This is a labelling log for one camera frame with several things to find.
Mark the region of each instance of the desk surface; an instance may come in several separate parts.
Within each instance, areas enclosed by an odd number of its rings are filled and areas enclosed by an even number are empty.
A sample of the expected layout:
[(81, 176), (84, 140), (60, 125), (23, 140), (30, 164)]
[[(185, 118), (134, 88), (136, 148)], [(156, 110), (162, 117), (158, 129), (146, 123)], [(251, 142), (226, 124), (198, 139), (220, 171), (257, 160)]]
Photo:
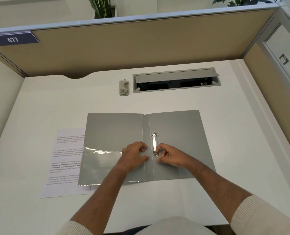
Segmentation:
[[(133, 74), (207, 67), (215, 67), (221, 86), (119, 96), (119, 81), (131, 83)], [(40, 195), (57, 129), (85, 127), (92, 112), (199, 110), (217, 172), (290, 217), (290, 147), (257, 89), (242, 60), (26, 78), (0, 138), (0, 234), (54, 234), (89, 198)], [(273, 137), (261, 115), (271, 117)], [(174, 215), (227, 223), (195, 179), (152, 181), (121, 188), (105, 232)]]

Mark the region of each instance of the person's right hand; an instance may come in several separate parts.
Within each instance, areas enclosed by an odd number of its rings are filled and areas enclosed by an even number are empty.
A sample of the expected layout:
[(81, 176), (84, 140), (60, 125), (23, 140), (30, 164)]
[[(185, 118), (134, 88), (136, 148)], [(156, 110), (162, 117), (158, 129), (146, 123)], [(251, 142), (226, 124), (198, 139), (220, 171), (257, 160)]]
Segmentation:
[(164, 150), (161, 153), (161, 157), (157, 159), (157, 162), (159, 163), (168, 163), (172, 166), (183, 167), (187, 169), (191, 161), (194, 160), (194, 158), (190, 155), (164, 143), (160, 143), (157, 146), (156, 151), (160, 149)]

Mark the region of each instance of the person's left hand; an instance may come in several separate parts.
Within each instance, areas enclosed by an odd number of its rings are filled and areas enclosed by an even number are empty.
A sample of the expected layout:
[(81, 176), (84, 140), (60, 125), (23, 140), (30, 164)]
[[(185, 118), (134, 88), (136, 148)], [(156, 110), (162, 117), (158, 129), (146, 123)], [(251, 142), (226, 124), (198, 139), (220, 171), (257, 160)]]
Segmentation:
[(126, 173), (139, 167), (142, 163), (147, 161), (149, 156), (140, 156), (140, 151), (144, 152), (147, 145), (143, 142), (134, 142), (122, 149), (122, 156), (117, 162), (117, 167), (123, 169)]

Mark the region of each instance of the black opening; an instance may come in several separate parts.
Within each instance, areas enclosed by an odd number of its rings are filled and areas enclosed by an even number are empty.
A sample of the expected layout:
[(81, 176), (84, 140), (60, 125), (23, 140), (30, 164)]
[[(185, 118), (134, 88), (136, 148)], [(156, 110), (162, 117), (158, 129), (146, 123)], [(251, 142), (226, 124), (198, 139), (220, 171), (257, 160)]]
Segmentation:
[(136, 88), (140, 88), (140, 91), (144, 90), (163, 90), (183, 87), (195, 87), (195, 86), (210, 86), (212, 82), (218, 82), (217, 77), (202, 77), (193, 79), (180, 79), (172, 81), (155, 81), (137, 83)]

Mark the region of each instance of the beige partition panel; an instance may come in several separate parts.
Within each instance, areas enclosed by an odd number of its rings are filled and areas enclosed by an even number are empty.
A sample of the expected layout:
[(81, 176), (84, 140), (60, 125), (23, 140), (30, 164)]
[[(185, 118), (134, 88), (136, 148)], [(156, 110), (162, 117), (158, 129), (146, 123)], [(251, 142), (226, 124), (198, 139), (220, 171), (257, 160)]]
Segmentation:
[(0, 46), (29, 76), (240, 58), (274, 9), (33, 31), (40, 43)]
[(290, 143), (289, 89), (258, 44), (254, 44), (244, 61)]
[(14, 66), (12, 66), (10, 63), (8, 63), (5, 59), (3, 59), (0, 56), (0, 61), (5, 64), (7, 67), (9, 67), (11, 70), (13, 70), (15, 73), (19, 74), (21, 77), (25, 77), (20, 71), (18, 71)]

